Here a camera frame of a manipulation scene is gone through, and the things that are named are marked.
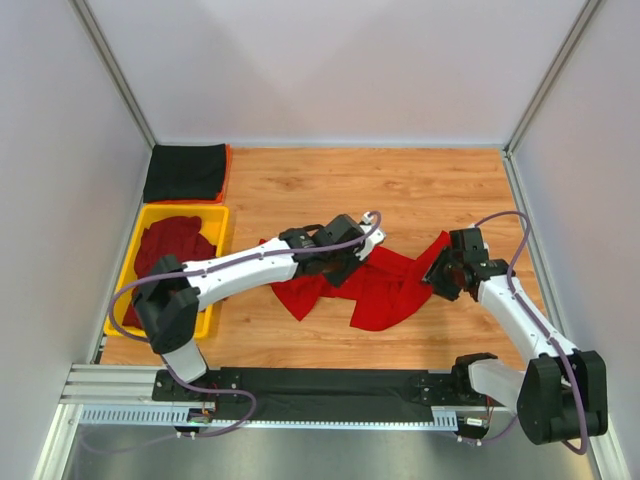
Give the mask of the bright red t shirt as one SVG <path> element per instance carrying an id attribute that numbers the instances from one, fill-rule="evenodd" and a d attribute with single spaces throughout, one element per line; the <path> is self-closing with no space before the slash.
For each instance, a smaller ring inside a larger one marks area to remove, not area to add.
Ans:
<path id="1" fill-rule="evenodd" d="M 301 277 L 273 283 L 272 292 L 298 321 L 303 320 L 321 298 L 355 303 L 350 326 L 364 331 L 383 331 L 415 314 L 434 294 L 423 277 L 441 251 L 451 245 L 443 231 L 422 254 L 411 259 L 385 247 L 377 247 L 366 264 L 340 287 L 322 276 Z"/>

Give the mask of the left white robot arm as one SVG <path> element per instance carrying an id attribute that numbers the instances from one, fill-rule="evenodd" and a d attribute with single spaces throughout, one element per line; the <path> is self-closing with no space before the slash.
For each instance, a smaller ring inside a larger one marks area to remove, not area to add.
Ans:
<path id="1" fill-rule="evenodd" d="M 133 283 L 131 303 L 152 351 L 185 383 L 203 377 L 208 365 L 196 344 L 197 315 L 245 291 L 300 277 L 322 276 L 342 285 L 385 239 L 381 214 L 359 221 L 341 214 L 326 225 L 289 228 L 248 250 L 201 261 L 169 255 L 152 274 Z"/>

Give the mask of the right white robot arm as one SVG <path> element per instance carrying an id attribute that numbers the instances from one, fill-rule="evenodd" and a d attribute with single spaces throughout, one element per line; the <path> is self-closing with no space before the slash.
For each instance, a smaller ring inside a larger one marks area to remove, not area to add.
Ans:
<path id="1" fill-rule="evenodd" d="M 526 364 L 496 355 L 457 357 L 462 385 L 511 411 L 535 445 L 585 442 L 608 430 L 607 372 L 595 351 L 582 351 L 536 307 L 504 259 L 493 259 L 477 227 L 448 232 L 423 281 L 448 301 L 468 294 L 499 323 Z"/>

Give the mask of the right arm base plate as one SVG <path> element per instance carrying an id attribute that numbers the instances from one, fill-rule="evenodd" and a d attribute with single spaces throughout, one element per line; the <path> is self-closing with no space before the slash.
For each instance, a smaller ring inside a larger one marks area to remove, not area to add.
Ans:
<path id="1" fill-rule="evenodd" d="M 408 380 L 409 398 L 426 406 L 485 406 L 486 396 L 452 373 L 419 372 Z"/>

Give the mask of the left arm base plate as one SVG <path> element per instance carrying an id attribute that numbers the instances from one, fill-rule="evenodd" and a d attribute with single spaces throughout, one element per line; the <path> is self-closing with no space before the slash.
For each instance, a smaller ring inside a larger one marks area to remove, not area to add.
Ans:
<path id="1" fill-rule="evenodd" d="M 237 393 L 241 387 L 241 374 L 233 369 L 208 370 L 191 383 L 191 388 L 182 386 L 167 369 L 161 369 L 156 374 L 151 398 L 164 402 L 246 402 L 249 398 Z"/>

